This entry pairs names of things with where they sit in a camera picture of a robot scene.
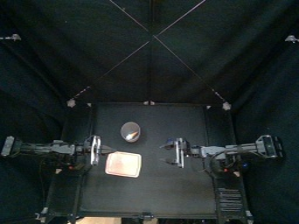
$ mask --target black fabric wall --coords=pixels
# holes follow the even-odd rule
[[[60,139],[64,114],[61,96],[33,52],[17,42],[1,42],[0,148],[7,136],[18,137],[26,143],[49,143]],[[42,191],[49,184],[42,173],[37,157],[0,157],[0,223],[14,220],[33,223],[33,214],[42,209]]]
[[[281,138],[284,159],[254,164],[245,175],[250,211],[262,223],[299,221],[299,45],[274,49],[266,67],[244,89],[234,114],[237,140],[260,135]]]

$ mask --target cable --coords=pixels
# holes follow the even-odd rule
[[[145,27],[136,21],[136,19],[125,12],[125,9],[121,8],[112,0],[109,2],[126,14],[126,16],[142,27],[142,29],[148,32]]]
[[[220,154],[226,153],[226,152],[236,152],[236,154],[241,154],[241,153],[244,153],[244,154],[253,154],[254,156],[257,156],[257,157],[260,157],[262,159],[266,158],[264,155],[261,155],[261,154],[258,154],[258,153],[256,153],[253,151],[249,151],[249,150],[224,150],[224,151],[220,151],[218,153],[216,153],[216,154],[213,154],[210,156],[210,158],[209,158],[209,167],[210,167],[210,162],[216,158],[216,156],[218,156]]]
[[[200,1],[157,34],[160,36],[202,3],[205,0]]]
[[[118,63],[97,78],[97,81],[100,81],[117,67],[118,67],[118,65],[120,64],[122,64],[125,61],[126,61],[126,59],[129,59],[137,52],[138,52],[138,50],[140,49],[142,49],[144,48],[144,46],[146,45],[149,43],[149,41],[146,41],[141,46],[138,46],[137,47],[137,49],[133,51],[133,52],[130,52],[129,54],[128,54],[128,56],[124,58],[124,59],[121,59],[120,61],[118,61]],[[80,91],[78,91],[78,93],[70,98],[70,100],[73,100],[74,98],[77,98],[88,89],[89,89],[90,87],[85,87],[85,88],[82,88]]]
[[[173,55],[173,57],[184,64],[184,66],[188,68],[188,70],[190,71],[190,73],[200,79],[201,83],[209,88],[209,90],[212,91],[212,93],[222,100],[222,102],[225,102],[226,100],[220,96],[218,92],[214,91],[214,89],[212,88],[212,86],[208,84],[208,82],[201,78],[201,76],[198,74],[194,73],[194,71],[192,70],[192,68],[186,65],[186,63],[182,61],[182,59],[174,54],[174,52],[170,50],[170,48],[165,45],[165,43],[157,38],[157,36],[153,36],[153,38],[160,42],[160,44],[162,45],[162,47],[168,50],[168,52]]]

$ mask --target metal rod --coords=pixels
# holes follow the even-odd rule
[[[173,57],[184,64],[184,66],[189,69],[190,73],[200,79],[200,81],[202,82],[202,84],[209,88],[209,90],[212,91],[212,93],[225,102],[226,100],[220,96],[218,92],[214,91],[214,89],[212,88],[212,86],[208,84],[208,82],[201,78],[201,76],[198,74],[194,73],[194,71],[190,69],[190,67],[186,65],[186,63],[182,61],[182,59],[174,54],[174,52],[170,50],[170,48],[164,44],[164,42],[156,37],[153,36],[154,39],[160,42],[160,44],[162,45],[162,47],[168,50],[168,52],[173,55]]]
[[[154,36],[158,37],[206,0],[201,0]]]
[[[142,29],[148,32],[148,30],[145,29],[145,27],[136,21],[136,19],[125,12],[125,10],[112,1],[109,0],[109,2],[126,14],[126,16],[138,24],[138,26],[142,27]]]

